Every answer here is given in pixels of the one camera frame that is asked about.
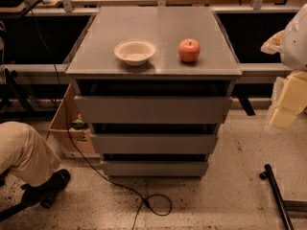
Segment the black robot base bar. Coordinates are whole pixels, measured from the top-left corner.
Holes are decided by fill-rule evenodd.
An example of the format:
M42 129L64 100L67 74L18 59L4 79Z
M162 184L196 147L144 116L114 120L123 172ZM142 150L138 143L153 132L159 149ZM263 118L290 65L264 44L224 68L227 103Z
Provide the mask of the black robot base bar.
M264 166L264 170L259 174L259 177L262 180L269 180L272 194L274 196L274 200L285 229L295 230L289 215L289 211L307 212L307 202L298 200L286 200L282 197L270 164L266 164Z

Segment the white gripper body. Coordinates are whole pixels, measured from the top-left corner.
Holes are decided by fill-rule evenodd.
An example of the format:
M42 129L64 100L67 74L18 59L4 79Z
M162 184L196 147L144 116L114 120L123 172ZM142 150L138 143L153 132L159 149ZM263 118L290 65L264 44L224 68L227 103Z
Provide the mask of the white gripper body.
M277 107L294 115L307 107L307 73L293 72L284 80Z

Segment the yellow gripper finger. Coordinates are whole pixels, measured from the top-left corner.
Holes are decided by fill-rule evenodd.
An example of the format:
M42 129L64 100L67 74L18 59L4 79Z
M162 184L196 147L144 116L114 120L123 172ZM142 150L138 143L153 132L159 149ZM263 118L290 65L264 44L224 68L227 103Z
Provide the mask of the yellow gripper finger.
M294 123L297 116L298 114L290 109L271 108L268 114L268 125L278 129L286 129Z
M279 31L278 33L271 36L266 42L263 43L260 50L266 54L276 54L281 52L281 41L284 31Z

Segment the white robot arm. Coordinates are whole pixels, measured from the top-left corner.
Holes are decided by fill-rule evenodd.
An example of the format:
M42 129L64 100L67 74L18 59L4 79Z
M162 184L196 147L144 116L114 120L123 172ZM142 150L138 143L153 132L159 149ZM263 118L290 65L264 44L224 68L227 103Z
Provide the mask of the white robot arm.
M278 133L290 127L307 108L307 5L284 30L264 42L261 51L279 53L282 64L292 69L288 77L277 77L273 85L266 129Z

